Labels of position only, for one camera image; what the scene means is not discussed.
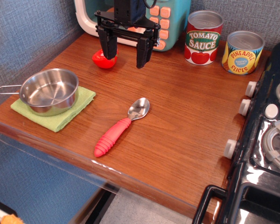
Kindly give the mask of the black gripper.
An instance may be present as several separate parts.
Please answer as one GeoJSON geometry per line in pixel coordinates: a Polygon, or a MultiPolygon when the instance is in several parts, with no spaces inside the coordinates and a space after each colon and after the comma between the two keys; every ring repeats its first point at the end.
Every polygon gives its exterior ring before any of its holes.
{"type": "Polygon", "coordinates": [[[145,0],[115,0],[113,12],[96,11],[96,31],[106,59],[111,60],[117,54],[117,38],[138,42],[137,65],[143,68],[149,62],[153,47],[160,42],[160,25],[146,17],[146,10],[155,6],[145,0]]]}

